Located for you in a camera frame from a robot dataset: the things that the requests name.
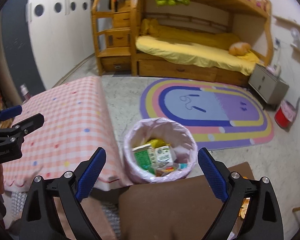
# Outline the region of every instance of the gray nightstand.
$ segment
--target gray nightstand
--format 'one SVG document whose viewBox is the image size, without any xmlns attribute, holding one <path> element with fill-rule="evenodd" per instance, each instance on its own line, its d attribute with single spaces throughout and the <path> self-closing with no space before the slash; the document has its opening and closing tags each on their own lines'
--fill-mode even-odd
<svg viewBox="0 0 300 240">
<path fill-rule="evenodd" d="M 265 67 L 258 64 L 248 83 L 266 104 L 274 107 L 281 103 L 289 88 L 289 85 L 282 79 L 275 77 Z"/>
</svg>

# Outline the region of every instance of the marble tile floor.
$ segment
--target marble tile floor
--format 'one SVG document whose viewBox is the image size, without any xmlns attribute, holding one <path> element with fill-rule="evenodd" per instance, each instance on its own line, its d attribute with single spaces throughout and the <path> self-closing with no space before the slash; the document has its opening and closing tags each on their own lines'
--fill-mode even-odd
<svg viewBox="0 0 300 240">
<path fill-rule="evenodd" d="M 74 72 L 65 82 L 97 75 L 96 60 L 91 58 Z M 102 84 L 108 103 L 114 133 L 120 150 L 124 135 L 132 125 L 142 117 L 139 112 L 140 96 L 144 89 L 159 78 L 131 77 L 130 75 L 102 76 Z M 274 138 L 267 144 L 212 151 L 212 156 L 230 167 L 248 162 L 255 179 L 262 176 L 270 178 L 274 187 L 283 220 L 285 239 L 298 230 L 300 212 L 293 215 L 292 208 L 300 206 L 300 157 L 296 144 L 289 133 L 285 132 L 274 121 L 274 112 L 269 112 L 274 124 Z M 201 175 L 197 165 L 190 177 Z"/>
</svg>

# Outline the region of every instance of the bottle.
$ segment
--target bottle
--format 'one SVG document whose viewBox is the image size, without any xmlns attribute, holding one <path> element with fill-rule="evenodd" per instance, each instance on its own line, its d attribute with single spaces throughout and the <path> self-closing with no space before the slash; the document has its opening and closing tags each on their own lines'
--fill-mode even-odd
<svg viewBox="0 0 300 240">
<path fill-rule="evenodd" d="M 21 85 L 20 89 L 21 89 L 21 94 L 25 98 L 25 101 L 28 101 L 31 98 L 31 95 L 30 95 L 26 85 L 25 84 Z"/>
</svg>

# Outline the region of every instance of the yellow bed sheet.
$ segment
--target yellow bed sheet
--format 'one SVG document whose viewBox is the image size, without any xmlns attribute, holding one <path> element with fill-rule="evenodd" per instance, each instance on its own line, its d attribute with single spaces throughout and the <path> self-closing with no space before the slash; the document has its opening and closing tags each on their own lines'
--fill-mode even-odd
<svg viewBox="0 0 300 240">
<path fill-rule="evenodd" d="M 232 56 L 227 50 L 189 41 L 157 38 L 147 35 L 138 37 L 136 47 L 142 52 L 162 57 L 176 64 L 218 67 L 238 71 L 245 76 L 251 75 L 255 68 L 255 62 Z"/>
</svg>

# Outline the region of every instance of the gingham tablecloth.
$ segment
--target gingham tablecloth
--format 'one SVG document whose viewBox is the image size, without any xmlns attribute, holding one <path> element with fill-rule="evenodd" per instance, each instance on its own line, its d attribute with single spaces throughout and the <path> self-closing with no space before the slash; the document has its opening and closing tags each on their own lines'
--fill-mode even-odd
<svg viewBox="0 0 300 240">
<path fill-rule="evenodd" d="M 106 164 L 95 187 L 110 190 L 132 184 L 123 171 L 100 78 L 86 77 L 47 90 L 22 109 L 13 124 L 37 113 L 45 122 L 25 136 L 23 156 L 3 164 L 5 190 L 25 192 L 37 175 L 51 179 L 73 171 L 98 147 L 106 150 Z"/>
</svg>

